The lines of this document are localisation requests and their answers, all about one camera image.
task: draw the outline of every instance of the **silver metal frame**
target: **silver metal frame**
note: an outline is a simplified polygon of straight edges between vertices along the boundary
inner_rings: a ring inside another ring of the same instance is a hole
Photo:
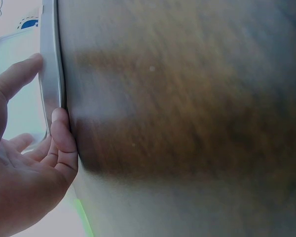
[[[39,81],[47,132],[50,134],[52,112],[56,108],[63,107],[65,101],[56,0],[43,0],[38,23],[40,27],[40,53],[44,58],[44,66],[39,74]]]

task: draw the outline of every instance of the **finger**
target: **finger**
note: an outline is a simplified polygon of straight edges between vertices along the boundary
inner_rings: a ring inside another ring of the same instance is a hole
[[[34,138],[29,133],[21,134],[10,140],[15,149],[20,153],[24,151],[33,141]]]
[[[34,150],[25,153],[24,156],[27,156],[35,161],[40,162],[47,156],[50,145],[51,145],[51,136],[48,136],[46,139],[40,142]]]
[[[58,162],[58,148],[54,140],[51,140],[51,145],[47,156],[41,161],[41,163],[46,164],[51,167],[55,167]]]
[[[69,119],[68,119],[68,115],[67,115],[66,110],[64,110],[62,108],[55,109],[52,113],[52,122],[54,122],[56,120],[62,122],[67,127],[69,127]],[[57,162],[58,162],[58,148],[55,144],[54,139],[52,139],[48,154],[41,161],[41,163],[44,163],[44,164],[49,165],[51,167],[55,167]]]
[[[43,58],[34,54],[31,58],[13,64],[0,75],[0,93],[10,100],[23,86],[30,83],[42,68]]]
[[[67,111],[63,108],[56,108],[52,114],[52,122],[54,121],[62,122],[67,128],[69,128],[69,118]]]
[[[78,152],[68,127],[61,121],[52,123],[51,134],[58,148],[58,162],[55,166],[70,185],[78,171]]]

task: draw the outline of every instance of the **fingernail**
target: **fingernail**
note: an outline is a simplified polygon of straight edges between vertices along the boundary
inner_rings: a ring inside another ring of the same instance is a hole
[[[55,111],[51,114],[51,121],[54,122],[56,120],[56,114]]]
[[[40,60],[42,58],[40,53],[33,54],[30,59]]]

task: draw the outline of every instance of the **palm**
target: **palm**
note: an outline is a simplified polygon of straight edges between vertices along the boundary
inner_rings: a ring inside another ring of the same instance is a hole
[[[2,139],[7,102],[29,83],[41,68],[42,58],[14,65],[0,75],[0,236],[17,233],[40,220],[65,195],[77,174],[77,150],[69,132],[67,112],[52,115],[51,136],[34,150],[30,134]]]

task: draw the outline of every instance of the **blurry brown surface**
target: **blurry brown surface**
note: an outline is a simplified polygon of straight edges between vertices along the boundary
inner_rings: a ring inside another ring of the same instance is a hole
[[[147,222],[130,224],[144,208],[162,223],[144,201],[126,208],[131,194],[119,199],[123,211],[105,209],[118,202],[99,179],[166,180],[145,197],[169,190],[163,205],[208,228],[185,221],[195,231],[168,235],[152,225],[147,236],[296,236],[296,0],[58,2],[67,106],[91,172],[89,193],[80,194],[93,225],[104,215],[131,230]],[[181,182],[189,188],[177,188]],[[203,189],[215,201],[196,201]]]

